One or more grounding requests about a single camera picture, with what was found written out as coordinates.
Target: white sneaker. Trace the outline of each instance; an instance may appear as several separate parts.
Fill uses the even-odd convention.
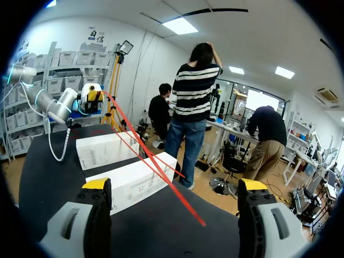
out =
[[[190,187],[188,187],[188,189],[191,191],[195,188],[195,182],[192,183],[192,185]]]

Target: chair base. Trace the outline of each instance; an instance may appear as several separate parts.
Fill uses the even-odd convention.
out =
[[[218,195],[229,195],[230,192],[228,190],[229,182],[221,177],[215,177],[210,179],[209,186],[210,188],[217,193]]]

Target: black tabletop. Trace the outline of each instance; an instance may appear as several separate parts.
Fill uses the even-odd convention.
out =
[[[109,125],[78,128],[70,133],[66,156],[57,162],[47,135],[30,146],[20,178],[19,210],[34,238],[40,241],[47,222],[67,201],[73,200],[85,178],[135,162],[133,158],[83,171],[75,141],[113,133]],[[66,132],[51,134],[55,154],[62,154]],[[147,199],[111,216],[113,257],[238,257],[238,220],[174,182],[192,207],[205,220],[203,227],[165,187]]]

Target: black and white striped shirt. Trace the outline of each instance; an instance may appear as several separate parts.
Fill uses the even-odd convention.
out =
[[[217,64],[202,69],[183,64],[172,88],[172,93],[177,95],[173,118],[184,122],[198,122],[208,118],[211,86],[222,72]]]

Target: sneaker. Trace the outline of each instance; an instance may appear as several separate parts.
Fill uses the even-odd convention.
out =
[[[190,187],[188,187],[188,189],[191,191],[195,188],[195,182],[192,183],[192,185]]]
[[[234,199],[238,199],[238,187],[232,185],[231,183],[228,184],[228,191],[234,197]]]

